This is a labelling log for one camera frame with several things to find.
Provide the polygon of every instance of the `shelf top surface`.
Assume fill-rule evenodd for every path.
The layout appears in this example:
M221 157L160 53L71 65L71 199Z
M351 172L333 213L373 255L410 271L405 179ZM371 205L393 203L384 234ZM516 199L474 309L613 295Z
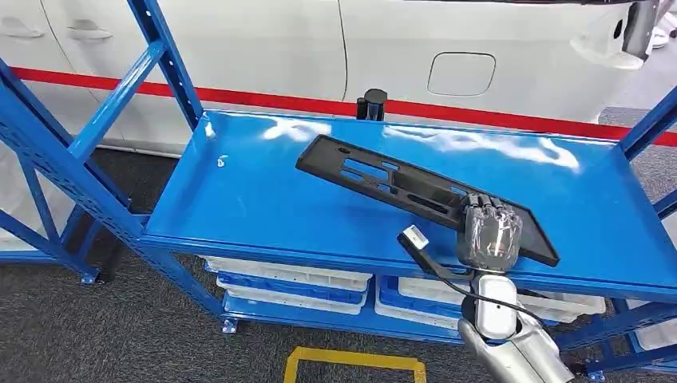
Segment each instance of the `shelf top surface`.
M229 247L267 262L347 270L387 264L421 274L395 239L414 223L431 256L459 265L453 230L297 170L318 134L530 208L561 261L547 267L521 258L515 278L610 282L627 296L659 287L677 298L677 251L622 152L606 140L210 110L146 236L198 244L205 254Z

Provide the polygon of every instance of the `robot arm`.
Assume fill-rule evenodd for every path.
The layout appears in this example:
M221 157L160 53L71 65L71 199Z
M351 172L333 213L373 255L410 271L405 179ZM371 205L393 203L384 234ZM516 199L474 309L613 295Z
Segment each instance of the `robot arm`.
M540 323L518 312L521 330L500 345L489 345L463 318L458 332L465 346L499 383L565 383L574 375L560 359L555 342Z
M463 318L458 323L466 347L499 383L571 381L574 375L561 361L557 345L540 321L521 307L517 288L504 275L517 260L521 220L499 199L487 195L468 195L466 203L458 257L475 270L472 293L464 292ZM398 241L423 270L448 282L449 276L439 272L443 267L426 255L428 239L416 227L405 229ZM487 340L504 342L490 345Z

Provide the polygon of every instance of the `car door handle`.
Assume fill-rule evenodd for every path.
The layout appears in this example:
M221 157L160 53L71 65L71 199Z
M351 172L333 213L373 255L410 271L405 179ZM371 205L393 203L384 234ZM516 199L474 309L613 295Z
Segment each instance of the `car door handle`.
M112 36L113 34L107 30L81 30L72 26L68 27L68 37L73 40L104 40Z
M4 17L0 20L0 34L12 38L39 38L45 32L29 28L18 18Z

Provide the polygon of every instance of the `red stripe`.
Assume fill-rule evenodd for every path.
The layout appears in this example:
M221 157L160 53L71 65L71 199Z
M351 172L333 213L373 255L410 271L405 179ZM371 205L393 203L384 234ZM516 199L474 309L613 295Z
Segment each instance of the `red stripe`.
M81 86L93 89L115 89L120 81L116 78L87 76L84 74L52 72L49 70L12 68L17 76L23 80L48 82L52 84ZM266 108L297 110L302 112L326 113L340 116L353 116L355 105L350 102L317 100L313 98L278 96L264 93L239 92L214 88L198 88L197 95L202 101L217 101L226 104L261 106ZM172 97L169 85L155 82L145 82L138 93L153 96ZM410 101L388 100L388 113L404 116L434 118L469 124L514 128L531 132L547 132L565 134L569 136L585 136L619 140L630 129L602 124L553 120L534 116L520 116L517 114L487 112L476 109L454 108L451 106L419 104ZM657 145L677 147L677 133L665 132L654 142Z

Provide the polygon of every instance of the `black cable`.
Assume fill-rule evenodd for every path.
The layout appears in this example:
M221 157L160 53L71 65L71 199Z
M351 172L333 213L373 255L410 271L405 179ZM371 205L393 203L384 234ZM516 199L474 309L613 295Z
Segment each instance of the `black cable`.
M536 321L541 325L541 327L543 327L544 329L546 328L546 325L545 325L545 322L543 322L543 319L539 318L536 314L534 314L533 312L525 309L524 307L520 307L518 305L513 305L512 303L503 302L499 299L488 298L488 297L485 297L484 295L470 293L470 292L465 291L462 288L454 285L447 278L443 278L439 275L437 277L440 278L440 280L443 281L447 286L451 287L452 289L454 289L458 293L461 293L461 294L468 296L468 297L471 297L471 298L480 299L480 300L485 301L485 302L494 303L494 304L497 304L497 305L508 307L509 309L520 311L521 313L525 313L528 316L536 319Z

